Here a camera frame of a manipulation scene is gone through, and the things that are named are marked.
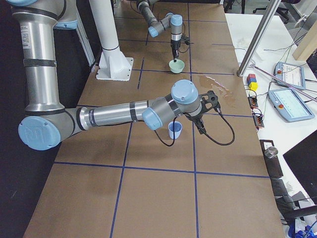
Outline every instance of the water spill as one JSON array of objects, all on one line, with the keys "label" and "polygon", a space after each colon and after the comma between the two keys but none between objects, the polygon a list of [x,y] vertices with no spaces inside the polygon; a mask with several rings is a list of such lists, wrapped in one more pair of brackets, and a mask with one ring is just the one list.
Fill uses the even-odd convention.
[{"label": "water spill", "polygon": [[222,85],[221,83],[217,82],[215,79],[205,76],[205,75],[200,75],[199,76],[199,83],[200,86],[207,88],[209,90],[213,90],[214,93],[216,93],[216,95],[218,97],[222,97],[225,101],[225,103],[232,107],[235,108],[235,99],[232,95],[232,92],[227,89],[224,85]]}]

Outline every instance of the colored blocks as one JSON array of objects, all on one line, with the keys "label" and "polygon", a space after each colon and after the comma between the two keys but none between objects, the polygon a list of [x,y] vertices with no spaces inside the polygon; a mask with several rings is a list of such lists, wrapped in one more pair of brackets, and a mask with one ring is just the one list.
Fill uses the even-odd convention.
[{"label": "colored blocks", "polygon": [[255,74],[250,73],[247,77],[247,82],[251,90],[256,91],[258,83]]}]

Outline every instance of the white pillar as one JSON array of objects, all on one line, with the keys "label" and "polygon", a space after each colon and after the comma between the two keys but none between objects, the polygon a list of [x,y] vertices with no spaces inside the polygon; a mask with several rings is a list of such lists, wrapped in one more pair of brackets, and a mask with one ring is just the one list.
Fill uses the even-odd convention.
[{"label": "white pillar", "polygon": [[89,0],[103,48],[97,79],[128,81],[133,58],[126,58],[120,51],[110,1]]}]

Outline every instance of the white desk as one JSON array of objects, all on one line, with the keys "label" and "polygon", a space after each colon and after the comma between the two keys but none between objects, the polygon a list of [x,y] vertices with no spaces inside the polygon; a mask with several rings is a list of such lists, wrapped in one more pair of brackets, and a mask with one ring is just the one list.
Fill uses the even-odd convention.
[{"label": "white desk", "polygon": [[[246,53],[245,50],[239,48],[247,49],[261,18],[261,15],[226,14],[232,42],[234,47],[237,48],[236,56],[238,62],[242,61]],[[278,16],[274,16],[259,44],[256,54],[253,57],[256,66],[272,74],[276,63],[278,61],[285,61],[287,54],[285,54],[283,58],[282,56],[286,50],[272,52],[264,51],[264,49],[281,49],[290,46],[292,42],[293,39],[288,34],[288,31],[281,19]],[[305,61],[294,60],[292,54],[295,49],[296,46],[292,46],[287,58],[287,62],[295,65],[304,64]],[[316,80],[314,74],[307,64],[304,66],[304,69],[306,79]],[[257,94],[266,93],[268,90],[268,84],[271,79],[268,76],[265,76],[261,72],[257,71],[256,69],[251,68],[246,71],[243,77],[245,84],[247,84],[246,78],[249,73],[254,73],[256,75],[259,86],[257,89]],[[270,90],[278,88],[281,87],[277,86],[275,83],[272,83]],[[317,83],[306,82],[306,88],[317,91]],[[305,92],[314,97],[317,97],[316,93],[310,93],[308,91]],[[265,99],[266,94],[264,96],[258,97],[259,108],[262,110],[263,113],[265,108]],[[273,107],[271,101],[267,99],[266,110],[264,113],[265,128],[262,128],[258,131],[259,139],[274,141],[275,147],[279,151],[278,158],[282,167],[282,171],[284,173],[284,177],[282,179],[286,187],[288,188],[290,195],[293,195],[299,191],[302,191],[305,195],[307,195],[283,158],[283,154],[285,152],[287,152],[289,149],[291,149],[293,146],[298,144],[300,141],[302,141],[304,138],[306,138],[317,129],[317,103],[309,102],[307,103],[307,106],[316,115],[314,119],[287,123],[282,119],[282,117]]]}]

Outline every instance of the yellow block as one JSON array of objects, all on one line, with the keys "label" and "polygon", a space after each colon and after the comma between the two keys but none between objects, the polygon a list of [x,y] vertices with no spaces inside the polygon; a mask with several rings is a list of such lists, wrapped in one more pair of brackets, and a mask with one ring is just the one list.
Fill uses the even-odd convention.
[{"label": "yellow block", "polygon": [[258,83],[257,82],[251,82],[249,84],[249,87],[251,90],[256,91],[258,89]]}]

